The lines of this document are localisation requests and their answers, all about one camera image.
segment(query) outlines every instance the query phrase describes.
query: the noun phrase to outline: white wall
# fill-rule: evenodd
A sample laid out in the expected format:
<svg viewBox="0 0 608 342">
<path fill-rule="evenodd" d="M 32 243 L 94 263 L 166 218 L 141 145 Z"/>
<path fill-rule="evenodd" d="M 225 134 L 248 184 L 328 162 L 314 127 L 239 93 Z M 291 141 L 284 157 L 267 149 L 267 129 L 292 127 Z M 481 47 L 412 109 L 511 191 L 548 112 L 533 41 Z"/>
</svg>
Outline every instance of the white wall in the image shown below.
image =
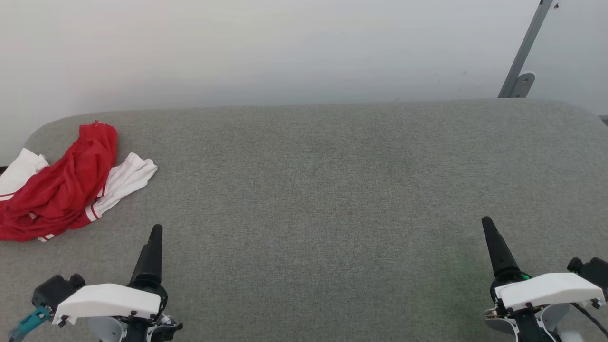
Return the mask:
<svg viewBox="0 0 608 342">
<path fill-rule="evenodd" d="M 0 165 L 92 111 L 496 97 L 536 0 L 0 0 Z"/>
<path fill-rule="evenodd" d="M 529 98 L 555 99 L 608 115 L 608 1 L 553 0 L 523 65 Z"/>
</svg>

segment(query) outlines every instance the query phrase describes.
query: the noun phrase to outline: cable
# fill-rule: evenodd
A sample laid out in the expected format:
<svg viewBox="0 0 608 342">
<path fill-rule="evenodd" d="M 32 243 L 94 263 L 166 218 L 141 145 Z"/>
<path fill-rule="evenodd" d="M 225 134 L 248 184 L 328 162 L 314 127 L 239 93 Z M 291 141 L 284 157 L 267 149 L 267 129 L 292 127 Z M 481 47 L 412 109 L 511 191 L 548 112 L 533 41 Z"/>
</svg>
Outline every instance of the cable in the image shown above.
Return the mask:
<svg viewBox="0 0 608 342">
<path fill-rule="evenodd" d="M 582 312 L 583 315 L 585 315 L 591 322 L 593 322 L 596 326 L 598 326 L 598 328 L 600 330 L 602 330 L 602 332 L 604 333 L 604 335 L 606 336 L 606 338 L 608 338 L 608 331 L 606 330 L 606 328 L 604 328 L 597 319 L 593 318 L 593 316 L 587 312 L 587 310 L 583 309 L 580 305 L 578 305 L 577 303 L 571 303 L 572 306 L 574 306 L 575 308 L 577 308 L 580 312 Z"/>
</svg>

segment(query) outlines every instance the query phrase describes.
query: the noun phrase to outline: gray table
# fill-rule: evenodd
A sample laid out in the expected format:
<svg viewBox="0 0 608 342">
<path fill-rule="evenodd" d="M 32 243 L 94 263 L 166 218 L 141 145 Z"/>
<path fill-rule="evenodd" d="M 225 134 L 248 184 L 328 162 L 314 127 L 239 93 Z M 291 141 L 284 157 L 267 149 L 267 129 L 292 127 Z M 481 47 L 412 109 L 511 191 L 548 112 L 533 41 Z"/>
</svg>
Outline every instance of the gray table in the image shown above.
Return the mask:
<svg viewBox="0 0 608 342">
<path fill-rule="evenodd" d="M 482 320 L 484 215 L 532 275 L 608 259 L 608 128 L 561 102 L 87 114 L 26 147 L 54 162 L 95 119 L 118 130 L 118 162 L 136 152 L 159 170 L 83 229 L 1 243 L 2 334 L 53 274 L 127 283 L 155 223 L 176 341 L 510 341 Z M 95 339 L 83 320 L 29 338 L 43 340 Z"/>
</svg>

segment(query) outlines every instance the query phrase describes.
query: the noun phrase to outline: teal connector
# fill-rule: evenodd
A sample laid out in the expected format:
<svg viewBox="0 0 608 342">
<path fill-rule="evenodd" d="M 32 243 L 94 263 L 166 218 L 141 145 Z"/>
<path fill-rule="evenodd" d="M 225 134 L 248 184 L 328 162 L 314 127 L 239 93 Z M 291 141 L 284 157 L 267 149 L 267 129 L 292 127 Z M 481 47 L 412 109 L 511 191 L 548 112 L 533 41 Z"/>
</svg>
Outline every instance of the teal connector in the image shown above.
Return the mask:
<svg viewBox="0 0 608 342">
<path fill-rule="evenodd" d="M 43 306 L 38 307 L 28 317 L 25 317 L 19 325 L 9 332 L 9 342 L 20 342 L 26 335 L 50 319 L 50 312 Z"/>
</svg>

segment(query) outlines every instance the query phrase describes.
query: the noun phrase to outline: red cloth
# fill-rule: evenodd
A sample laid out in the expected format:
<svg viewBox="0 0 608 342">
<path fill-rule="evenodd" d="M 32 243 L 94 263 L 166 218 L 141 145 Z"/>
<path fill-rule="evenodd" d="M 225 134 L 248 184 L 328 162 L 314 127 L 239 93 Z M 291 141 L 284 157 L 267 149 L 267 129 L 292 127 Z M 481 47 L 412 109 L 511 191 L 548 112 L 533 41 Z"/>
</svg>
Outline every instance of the red cloth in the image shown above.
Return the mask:
<svg viewBox="0 0 608 342">
<path fill-rule="evenodd" d="M 0 240 L 28 241 L 67 230 L 105 185 L 116 162 L 116 142 L 110 125 L 81 125 L 80 136 L 61 159 L 0 202 Z"/>
</svg>

